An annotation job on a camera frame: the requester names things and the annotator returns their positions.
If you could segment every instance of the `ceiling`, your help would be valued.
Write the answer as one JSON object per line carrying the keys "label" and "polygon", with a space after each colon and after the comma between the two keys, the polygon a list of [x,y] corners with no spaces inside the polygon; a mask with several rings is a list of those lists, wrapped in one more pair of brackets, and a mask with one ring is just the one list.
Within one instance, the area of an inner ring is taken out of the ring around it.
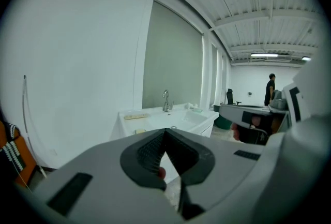
{"label": "ceiling", "polygon": [[[301,67],[329,43],[328,23],[317,0],[185,0],[205,19],[232,65]],[[251,53],[278,53],[251,58]]]}

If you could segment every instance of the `person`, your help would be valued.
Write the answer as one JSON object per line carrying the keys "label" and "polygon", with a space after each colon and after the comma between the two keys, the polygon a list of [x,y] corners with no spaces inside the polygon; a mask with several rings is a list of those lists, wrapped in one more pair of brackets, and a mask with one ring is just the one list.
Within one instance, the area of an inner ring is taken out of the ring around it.
{"label": "person", "polygon": [[265,89],[265,97],[264,97],[264,105],[268,106],[271,102],[271,97],[273,95],[273,92],[275,90],[275,74],[271,73],[269,75],[269,82],[267,83],[267,87]]}

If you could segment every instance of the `black chair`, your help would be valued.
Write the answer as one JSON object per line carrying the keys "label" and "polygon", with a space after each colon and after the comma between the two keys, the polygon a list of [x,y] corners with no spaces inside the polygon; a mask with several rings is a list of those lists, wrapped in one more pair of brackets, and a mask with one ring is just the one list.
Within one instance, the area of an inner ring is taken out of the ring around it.
{"label": "black chair", "polygon": [[232,90],[231,89],[228,89],[227,98],[228,98],[228,104],[235,104],[235,103],[233,103],[233,94],[232,94]]}

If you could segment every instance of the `ceiling light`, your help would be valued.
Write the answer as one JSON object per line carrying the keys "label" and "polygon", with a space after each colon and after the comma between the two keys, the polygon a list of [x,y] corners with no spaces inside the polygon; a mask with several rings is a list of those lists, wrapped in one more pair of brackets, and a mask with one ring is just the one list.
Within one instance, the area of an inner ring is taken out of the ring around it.
{"label": "ceiling light", "polygon": [[257,57],[272,56],[272,57],[277,57],[278,54],[258,53],[258,54],[251,54],[250,56],[257,56]]}

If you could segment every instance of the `faucet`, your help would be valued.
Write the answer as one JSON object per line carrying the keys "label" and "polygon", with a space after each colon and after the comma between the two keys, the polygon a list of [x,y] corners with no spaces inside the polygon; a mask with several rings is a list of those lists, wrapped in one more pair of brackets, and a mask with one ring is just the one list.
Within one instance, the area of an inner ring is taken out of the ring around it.
{"label": "faucet", "polygon": [[164,93],[163,93],[163,97],[165,97],[165,103],[164,103],[164,106],[163,106],[163,110],[164,112],[167,112],[168,109],[172,110],[172,107],[174,106],[174,102],[172,102],[172,105],[168,105],[168,97],[169,97],[169,91],[168,90],[165,90]]}

